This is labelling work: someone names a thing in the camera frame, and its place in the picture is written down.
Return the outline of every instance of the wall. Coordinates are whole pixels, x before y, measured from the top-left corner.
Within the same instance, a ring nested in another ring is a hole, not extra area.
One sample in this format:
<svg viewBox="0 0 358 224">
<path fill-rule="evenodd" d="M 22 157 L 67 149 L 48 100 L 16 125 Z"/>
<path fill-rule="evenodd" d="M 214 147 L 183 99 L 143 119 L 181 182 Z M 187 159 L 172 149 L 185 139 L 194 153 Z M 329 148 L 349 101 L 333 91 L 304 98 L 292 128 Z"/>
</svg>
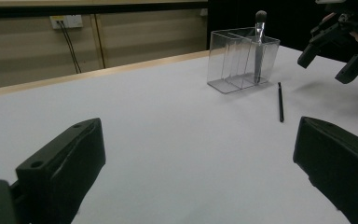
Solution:
<svg viewBox="0 0 358 224">
<path fill-rule="evenodd" d="M 205 50 L 207 19 L 200 9 L 83 15 L 71 29 L 82 72 Z M 96 23 L 102 50 L 96 41 Z M 75 74 L 61 31 L 49 18 L 0 19 L 0 87 Z"/>
</svg>

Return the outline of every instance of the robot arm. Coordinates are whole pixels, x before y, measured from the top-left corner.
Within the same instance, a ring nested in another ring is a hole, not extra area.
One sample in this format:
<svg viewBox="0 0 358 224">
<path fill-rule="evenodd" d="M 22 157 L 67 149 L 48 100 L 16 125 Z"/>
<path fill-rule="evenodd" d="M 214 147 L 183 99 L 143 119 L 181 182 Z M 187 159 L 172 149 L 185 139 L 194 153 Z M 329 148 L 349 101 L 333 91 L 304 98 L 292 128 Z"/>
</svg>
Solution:
<svg viewBox="0 0 358 224">
<path fill-rule="evenodd" d="M 358 34 L 358 0 L 317 0 L 316 2 L 326 4 L 326 11 L 340 16 L 322 21 L 311 30 L 312 39 L 297 61 L 304 68 L 310 65 L 324 45 L 341 42 L 351 32 Z M 357 76 L 358 54 L 355 54 L 339 71 L 336 79 L 347 84 L 355 80 Z"/>
</svg>

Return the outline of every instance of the cable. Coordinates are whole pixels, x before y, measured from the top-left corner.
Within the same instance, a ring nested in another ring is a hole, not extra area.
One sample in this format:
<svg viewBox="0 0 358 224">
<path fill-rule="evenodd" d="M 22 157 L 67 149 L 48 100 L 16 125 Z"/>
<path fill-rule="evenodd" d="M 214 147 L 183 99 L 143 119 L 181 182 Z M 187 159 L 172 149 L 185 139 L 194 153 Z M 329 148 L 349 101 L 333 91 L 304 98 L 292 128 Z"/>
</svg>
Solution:
<svg viewBox="0 0 358 224">
<path fill-rule="evenodd" d="M 68 44 L 68 48 L 69 48 L 69 51 L 71 52 L 72 61 L 74 62 L 76 73 L 79 74 L 79 73 L 81 73 L 80 65 L 77 61 L 74 46 L 72 45 L 71 38 L 69 37 L 68 32 L 65 28 L 65 24 L 63 23 L 63 21 L 57 21 L 57 23 L 60 25 L 62 33 L 65 37 L 66 43 Z"/>
</svg>

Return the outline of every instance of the screw hole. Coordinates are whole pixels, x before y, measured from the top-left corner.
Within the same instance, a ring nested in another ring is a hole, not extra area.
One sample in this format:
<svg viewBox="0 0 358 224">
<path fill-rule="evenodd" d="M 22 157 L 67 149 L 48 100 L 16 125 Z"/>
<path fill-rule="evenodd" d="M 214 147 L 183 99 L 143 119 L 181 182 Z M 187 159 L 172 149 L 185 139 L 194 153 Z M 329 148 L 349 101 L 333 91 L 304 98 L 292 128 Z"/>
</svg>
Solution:
<svg viewBox="0 0 358 224">
<path fill-rule="evenodd" d="M 37 167 L 41 166 L 42 164 L 43 164 L 42 161 L 36 161 L 36 162 L 33 162 L 33 163 L 31 164 L 31 167 L 32 167 L 32 168 L 37 168 Z"/>
</svg>

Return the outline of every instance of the clear plastic container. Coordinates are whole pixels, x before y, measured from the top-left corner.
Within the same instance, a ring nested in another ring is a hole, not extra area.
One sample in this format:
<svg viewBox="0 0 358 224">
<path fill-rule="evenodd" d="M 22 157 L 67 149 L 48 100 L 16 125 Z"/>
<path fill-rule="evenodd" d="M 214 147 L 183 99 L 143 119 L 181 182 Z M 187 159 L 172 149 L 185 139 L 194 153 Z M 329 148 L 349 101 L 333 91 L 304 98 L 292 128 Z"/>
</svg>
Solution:
<svg viewBox="0 0 358 224">
<path fill-rule="evenodd" d="M 213 31 L 207 83 L 230 93 L 268 82 L 279 45 L 267 36 L 259 43 L 255 28 Z"/>
</svg>

